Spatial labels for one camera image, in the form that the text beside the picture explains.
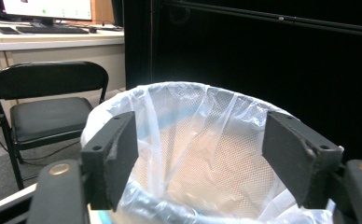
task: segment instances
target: perforated liner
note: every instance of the perforated liner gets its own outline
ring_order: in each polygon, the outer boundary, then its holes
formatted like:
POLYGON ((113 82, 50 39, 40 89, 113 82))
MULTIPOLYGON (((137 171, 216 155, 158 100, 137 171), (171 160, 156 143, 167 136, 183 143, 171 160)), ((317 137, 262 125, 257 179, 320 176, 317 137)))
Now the perforated liner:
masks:
MULTIPOLYGON (((198 83, 140 86, 96 107, 82 144, 111 117, 135 111, 139 159, 116 213, 135 219, 122 217, 119 223, 168 219, 156 216, 167 214, 171 203, 185 207, 188 216, 255 219, 285 190, 261 156, 269 109, 286 113, 259 99, 198 83)), ((181 223, 183 217, 174 216, 168 223, 181 223)))

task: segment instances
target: monitor screen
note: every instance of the monitor screen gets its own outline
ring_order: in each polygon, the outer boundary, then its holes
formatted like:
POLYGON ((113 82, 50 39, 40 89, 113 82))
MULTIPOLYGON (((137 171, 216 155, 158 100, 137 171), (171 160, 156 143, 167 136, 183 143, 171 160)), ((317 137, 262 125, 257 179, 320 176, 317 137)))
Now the monitor screen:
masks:
POLYGON ((0 0, 6 18, 91 21, 91 0, 0 0))

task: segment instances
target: black panel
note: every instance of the black panel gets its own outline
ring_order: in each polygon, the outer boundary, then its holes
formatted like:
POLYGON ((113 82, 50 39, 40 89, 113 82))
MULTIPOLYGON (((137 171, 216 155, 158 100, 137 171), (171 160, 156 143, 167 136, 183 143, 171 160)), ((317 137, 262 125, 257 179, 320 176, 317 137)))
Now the black panel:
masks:
POLYGON ((164 7, 152 82, 197 81, 289 111, 362 159, 362 36, 164 7))
POLYGON ((114 19, 116 26, 123 27, 123 0, 112 0, 114 19))
MULTIPOLYGON (((361 1, 193 2, 362 25, 361 1)), ((362 159, 362 35, 165 5, 150 17, 150 3, 139 4, 144 18, 125 7, 140 26, 125 29, 128 89, 182 80, 255 96, 345 147, 346 161, 362 159)))
POLYGON ((21 217, 24 217, 22 218, 22 220, 25 220, 29 212, 29 207, 33 199, 33 195, 34 193, 30 192, 9 203, 1 205, 0 223, 7 223, 7 222, 12 223, 12 221, 14 221, 15 223, 19 223, 17 222, 17 220, 19 220, 19 218, 21 217))

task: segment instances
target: white desk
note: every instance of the white desk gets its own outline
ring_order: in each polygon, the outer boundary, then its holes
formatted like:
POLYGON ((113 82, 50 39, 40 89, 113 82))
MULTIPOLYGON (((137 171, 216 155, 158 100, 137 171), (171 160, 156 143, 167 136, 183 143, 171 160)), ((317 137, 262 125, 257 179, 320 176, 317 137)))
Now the white desk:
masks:
MULTIPOLYGON (((20 24, 0 23, 15 27, 20 24)), ((123 32, 98 30, 88 35, 0 34, 0 70, 15 63, 89 61, 109 75, 108 91, 126 86, 123 32)))

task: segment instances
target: trash can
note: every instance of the trash can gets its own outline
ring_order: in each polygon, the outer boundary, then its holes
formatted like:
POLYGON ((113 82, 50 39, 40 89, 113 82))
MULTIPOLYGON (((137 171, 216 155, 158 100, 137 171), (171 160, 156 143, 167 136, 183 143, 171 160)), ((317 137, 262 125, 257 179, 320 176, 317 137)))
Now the trash can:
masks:
POLYGON ((84 146, 112 117, 135 111, 139 158, 113 222, 330 223, 299 209, 261 156, 266 113, 257 98, 200 83, 163 82, 93 109, 84 146))

